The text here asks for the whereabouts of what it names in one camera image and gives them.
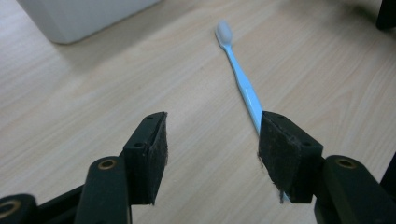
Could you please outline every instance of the light wood surface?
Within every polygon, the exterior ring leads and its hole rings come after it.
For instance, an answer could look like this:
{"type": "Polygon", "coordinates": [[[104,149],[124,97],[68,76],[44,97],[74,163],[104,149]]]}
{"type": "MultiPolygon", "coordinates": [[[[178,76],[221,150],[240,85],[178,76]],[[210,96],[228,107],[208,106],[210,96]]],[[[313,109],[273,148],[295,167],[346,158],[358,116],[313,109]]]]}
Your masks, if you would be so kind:
{"type": "Polygon", "coordinates": [[[279,204],[214,29],[232,27],[265,110],[380,180],[396,149],[396,35],[375,29],[380,2],[164,0],[60,46],[1,1],[0,198],[44,203],[81,185],[143,117],[166,111],[169,162],[134,223],[316,223],[314,202],[279,204]]]}

